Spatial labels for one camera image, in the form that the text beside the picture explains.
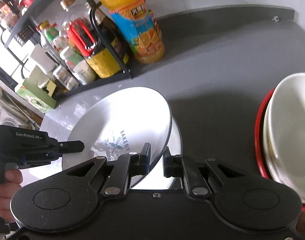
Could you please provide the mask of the person's left hand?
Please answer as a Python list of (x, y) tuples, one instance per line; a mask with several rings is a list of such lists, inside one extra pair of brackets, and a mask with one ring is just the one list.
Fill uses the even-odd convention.
[(8, 170), (5, 172), (7, 182), (0, 184), (0, 217), (13, 223), (15, 219), (10, 211), (10, 201), (15, 193), (21, 189), (23, 176), (20, 170)]

